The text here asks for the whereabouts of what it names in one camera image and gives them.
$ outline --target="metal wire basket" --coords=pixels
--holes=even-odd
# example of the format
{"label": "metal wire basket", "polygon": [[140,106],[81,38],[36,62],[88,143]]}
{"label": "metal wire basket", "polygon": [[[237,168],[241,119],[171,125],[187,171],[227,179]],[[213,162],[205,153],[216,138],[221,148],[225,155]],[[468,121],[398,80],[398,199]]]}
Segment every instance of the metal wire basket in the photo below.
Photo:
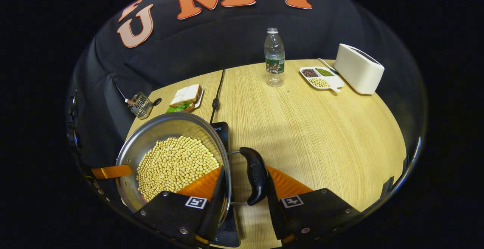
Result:
{"label": "metal wire basket", "polygon": [[133,96],[133,104],[130,106],[131,112],[135,114],[140,119],[144,119],[150,116],[150,113],[153,109],[153,103],[150,99],[143,94],[143,92],[139,92],[135,96]]}

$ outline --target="plastic bottle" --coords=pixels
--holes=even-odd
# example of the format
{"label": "plastic bottle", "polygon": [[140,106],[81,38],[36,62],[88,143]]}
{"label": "plastic bottle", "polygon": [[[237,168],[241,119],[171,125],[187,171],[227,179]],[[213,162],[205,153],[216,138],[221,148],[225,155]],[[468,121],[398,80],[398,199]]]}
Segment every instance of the plastic bottle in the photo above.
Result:
{"label": "plastic bottle", "polygon": [[284,83],[284,44],[279,37],[277,28],[267,28],[267,33],[264,43],[266,82],[272,87],[279,87]]}

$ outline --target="pan handle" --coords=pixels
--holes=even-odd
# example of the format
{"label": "pan handle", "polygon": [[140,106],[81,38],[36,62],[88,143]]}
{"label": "pan handle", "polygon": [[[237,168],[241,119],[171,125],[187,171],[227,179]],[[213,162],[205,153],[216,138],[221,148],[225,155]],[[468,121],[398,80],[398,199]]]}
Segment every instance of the pan handle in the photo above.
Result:
{"label": "pan handle", "polygon": [[267,195],[266,183],[268,173],[262,156],[251,148],[241,147],[238,151],[229,154],[242,154],[247,160],[247,177],[252,187],[252,194],[247,199],[248,205],[254,205],[262,201]]}

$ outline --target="wooden table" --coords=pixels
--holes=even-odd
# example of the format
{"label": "wooden table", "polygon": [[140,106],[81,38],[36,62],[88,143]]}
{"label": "wooden table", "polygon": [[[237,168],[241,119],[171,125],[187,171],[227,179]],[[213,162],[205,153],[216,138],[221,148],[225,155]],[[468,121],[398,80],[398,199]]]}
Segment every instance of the wooden table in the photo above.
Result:
{"label": "wooden table", "polygon": [[[361,95],[346,81],[341,92],[313,88],[299,73],[304,66],[324,66],[314,59],[285,62],[285,82],[270,87],[264,81],[264,63],[225,71],[220,107],[213,122],[230,127],[230,151],[256,149],[267,165],[282,170],[312,189],[329,188],[359,211],[380,198],[382,186],[402,173],[405,144],[398,124],[377,94]],[[149,118],[135,119],[128,133],[163,114],[176,91],[201,84],[205,92],[192,113],[210,120],[222,71],[193,77],[151,93],[162,97]],[[247,164],[240,155],[230,157],[234,201],[251,193]],[[281,245],[273,232],[267,199],[255,206],[235,206],[240,248]]]}

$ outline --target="white plate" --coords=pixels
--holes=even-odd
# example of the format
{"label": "white plate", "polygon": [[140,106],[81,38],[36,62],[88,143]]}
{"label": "white plate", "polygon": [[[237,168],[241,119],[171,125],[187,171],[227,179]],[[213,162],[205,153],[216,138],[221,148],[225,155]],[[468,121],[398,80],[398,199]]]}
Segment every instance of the white plate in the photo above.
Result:
{"label": "white plate", "polygon": [[195,108],[198,108],[200,106],[200,102],[202,100],[202,96],[203,96],[203,86],[200,86],[200,88],[202,89],[202,92],[200,94],[199,100],[197,101],[197,103],[195,103]]}
{"label": "white plate", "polygon": [[[316,71],[316,68],[321,68],[323,70],[329,71],[331,74],[333,74],[333,76],[323,76],[318,71]],[[317,77],[306,77],[303,74],[303,70],[304,69],[312,69],[316,73],[316,75],[318,75],[318,76]],[[341,80],[341,78],[338,77],[338,75],[336,75],[335,73],[333,73],[333,71],[331,71],[331,69],[329,69],[327,67],[324,67],[324,66],[305,66],[305,67],[301,67],[301,68],[299,68],[299,73],[301,73],[301,75],[308,81],[308,83],[310,83],[316,89],[323,90],[323,89],[331,89],[331,88],[330,87],[318,87],[318,86],[314,85],[312,82],[310,82],[309,79],[312,79],[312,78],[320,78],[320,79],[325,80],[331,86],[334,86],[336,88],[344,87],[343,80]]]}

